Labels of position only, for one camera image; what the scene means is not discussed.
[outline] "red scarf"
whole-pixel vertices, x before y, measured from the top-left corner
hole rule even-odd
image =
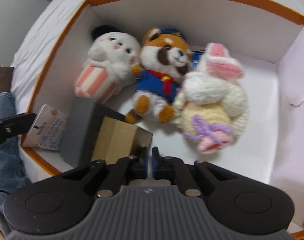
[[[162,89],[167,96],[171,95],[171,84],[175,84],[173,78],[169,77],[168,75],[165,75],[165,74],[162,74],[159,72],[155,72],[152,70],[145,70],[145,71],[160,79],[163,77],[168,77],[168,79],[164,81]]]

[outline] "black cable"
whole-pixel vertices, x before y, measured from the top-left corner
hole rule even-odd
[[[5,190],[2,190],[2,189],[0,189],[0,192],[10,195],[9,192],[6,192]]]

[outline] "jeans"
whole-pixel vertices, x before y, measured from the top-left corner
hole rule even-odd
[[[0,119],[16,114],[15,98],[10,93],[0,93]],[[8,138],[0,144],[0,213],[8,194],[29,183],[23,175],[19,157],[18,137]]]

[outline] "brown cardboard flap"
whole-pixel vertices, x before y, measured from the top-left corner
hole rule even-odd
[[[141,147],[149,147],[153,134],[136,125],[105,117],[91,160],[103,159],[107,164],[119,158],[138,155]]]

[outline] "purple ribbon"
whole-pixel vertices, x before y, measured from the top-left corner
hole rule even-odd
[[[192,135],[192,134],[188,134],[188,133],[184,133],[184,135],[185,135],[185,137],[187,137],[191,140],[194,140],[194,141],[199,141],[203,137],[209,136],[216,143],[222,144],[222,142],[218,138],[215,137],[213,132],[223,131],[228,134],[233,133],[233,129],[230,126],[228,126],[226,124],[209,124],[208,122],[203,120],[203,118],[198,114],[195,114],[192,117],[192,125],[193,125],[194,129],[196,130],[197,135]]]

